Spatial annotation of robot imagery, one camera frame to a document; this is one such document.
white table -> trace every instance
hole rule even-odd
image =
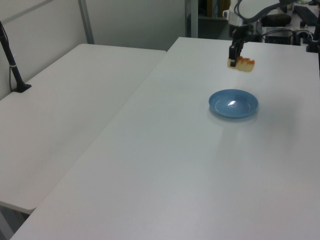
[[[179,38],[12,240],[320,239],[318,55],[230,44]],[[214,115],[231,88],[258,113]]]
[[[30,214],[165,51],[82,44],[0,101],[0,204]]]

black cord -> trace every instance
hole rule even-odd
[[[269,35],[269,34],[276,34],[276,33],[281,33],[281,32],[291,32],[291,33],[294,33],[294,31],[289,30],[289,29],[280,29],[280,30],[268,31],[268,32],[266,32],[265,34],[263,34],[262,37],[263,37],[263,36],[266,36],[266,35]]]
[[[291,37],[292,37],[292,45],[296,46],[298,44],[297,31],[293,31]]]
[[[10,91],[12,91],[12,87],[11,87],[11,67],[9,66],[9,86],[10,86]]]
[[[6,33],[6,30],[5,30],[4,26],[1,26],[1,28],[2,28],[2,30],[3,30],[3,32],[4,32],[4,35],[5,35],[6,41],[7,41],[8,45],[9,45],[9,38],[8,38],[7,33]]]
[[[243,21],[247,22],[246,18],[244,16],[242,16],[240,14],[240,11],[239,11],[239,5],[240,3],[242,2],[242,0],[238,0],[238,2],[234,5],[234,9],[233,9],[233,12],[238,15]]]
[[[266,39],[262,36],[262,34],[258,30],[258,21],[255,22],[255,31],[261,36],[261,38],[266,41]]]
[[[6,42],[8,43],[8,46],[9,46],[9,38],[8,38],[8,35],[6,33],[6,30],[4,28],[4,26],[1,26],[3,32],[4,32],[4,35],[5,35],[5,38],[6,38]],[[10,91],[13,92],[12,90],[12,87],[11,87],[11,67],[9,66],[9,86],[10,86]]]
[[[306,34],[312,34],[312,32],[310,32],[309,30],[306,30],[306,29],[301,29],[301,30],[297,30],[296,33],[298,32],[303,32],[303,33],[306,33]]]

blue dish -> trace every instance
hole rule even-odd
[[[226,89],[212,94],[209,105],[215,113],[223,117],[239,119],[254,114],[258,100],[247,91]]]

food item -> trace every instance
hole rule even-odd
[[[250,58],[244,58],[242,56],[238,56],[236,59],[236,65],[230,66],[231,60],[228,59],[228,68],[236,69],[241,72],[250,73],[254,69],[255,60],[250,60]]]

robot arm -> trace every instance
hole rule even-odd
[[[231,0],[229,10],[223,12],[232,32],[232,45],[229,48],[229,59],[231,67],[236,66],[237,58],[240,56],[244,46],[245,37],[254,23],[266,16],[271,10],[282,8],[297,0]]]

